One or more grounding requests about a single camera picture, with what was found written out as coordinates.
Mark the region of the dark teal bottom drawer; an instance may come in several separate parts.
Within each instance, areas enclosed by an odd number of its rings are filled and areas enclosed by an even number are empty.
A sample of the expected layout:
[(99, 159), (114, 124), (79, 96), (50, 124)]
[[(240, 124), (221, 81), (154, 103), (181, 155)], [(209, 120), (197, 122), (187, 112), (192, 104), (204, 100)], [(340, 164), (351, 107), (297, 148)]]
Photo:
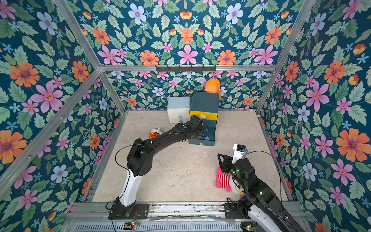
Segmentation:
[(215, 128), (206, 128), (202, 131), (201, 138), (189, 139), (190, 145), (209, 146), (215, 145)]

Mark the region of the yellow top drawer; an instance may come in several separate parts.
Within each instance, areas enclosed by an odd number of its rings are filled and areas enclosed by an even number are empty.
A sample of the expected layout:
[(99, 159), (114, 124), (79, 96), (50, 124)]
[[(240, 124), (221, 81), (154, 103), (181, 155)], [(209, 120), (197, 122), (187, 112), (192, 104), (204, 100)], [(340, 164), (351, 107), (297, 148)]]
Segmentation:
[(199, 119), (202, 120), (217, 121), (218, 113), (190, 111), (190, 117), (192, 116), (197, 116)]

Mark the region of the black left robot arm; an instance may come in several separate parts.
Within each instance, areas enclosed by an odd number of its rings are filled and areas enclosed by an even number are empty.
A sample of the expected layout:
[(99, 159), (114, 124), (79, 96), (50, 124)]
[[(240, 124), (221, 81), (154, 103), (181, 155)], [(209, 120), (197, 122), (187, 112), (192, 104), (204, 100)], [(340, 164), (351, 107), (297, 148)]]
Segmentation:
[(142, 178), (150, 172), (153, 166), (153, 157), (165, 148), (190, 139), (203, 139), (210, 133), (206, 123), (197, 116), (192, 116), (189, 121), (176, 124), (170, 130), (151, 139), (137, 139), (129, 146), (126, 166), (120, 167), (127, 170), (125, 185), (117, 197), (117, 204), (128, 208), (135, 204), (136, 195)]

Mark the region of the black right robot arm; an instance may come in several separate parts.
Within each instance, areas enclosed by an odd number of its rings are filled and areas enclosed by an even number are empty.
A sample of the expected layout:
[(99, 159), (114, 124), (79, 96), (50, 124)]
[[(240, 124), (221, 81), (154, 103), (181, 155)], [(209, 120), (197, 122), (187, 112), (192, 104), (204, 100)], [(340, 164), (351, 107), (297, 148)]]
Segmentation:
[(231, 174), (233, 184), (241, 187), (243, 195), (236, 202), (227, 199), (226, 218), (249, 218), (257, 225), (258, 232), (303, 232), (304, 229), (283, 207), (276, 193), (255, 173), (248, 159), (235, 163), (232, 157), (218, 154), (219, 167)]

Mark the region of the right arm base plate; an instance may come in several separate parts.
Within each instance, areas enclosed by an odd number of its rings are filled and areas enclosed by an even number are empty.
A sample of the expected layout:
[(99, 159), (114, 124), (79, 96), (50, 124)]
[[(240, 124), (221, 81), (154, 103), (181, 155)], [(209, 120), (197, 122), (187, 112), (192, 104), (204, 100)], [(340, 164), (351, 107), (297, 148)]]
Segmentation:
[(242, 213), (240, 213), (237, 209), (237, 206), (232, 203), (224, 204), (224, 212), (225, 218), (228, 219), (249, 219), (248, 216), (244, 216)]

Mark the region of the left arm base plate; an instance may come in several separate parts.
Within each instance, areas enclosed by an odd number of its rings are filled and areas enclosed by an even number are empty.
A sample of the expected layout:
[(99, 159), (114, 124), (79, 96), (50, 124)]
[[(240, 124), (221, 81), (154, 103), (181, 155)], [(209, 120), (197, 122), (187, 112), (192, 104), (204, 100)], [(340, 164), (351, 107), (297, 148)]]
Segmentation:
[(149, 213), (149, 204), (134, 203), (128, 207), (123, 206), (121, 202), (114, 203), (111, 207), (109, 219), (146, 219)]

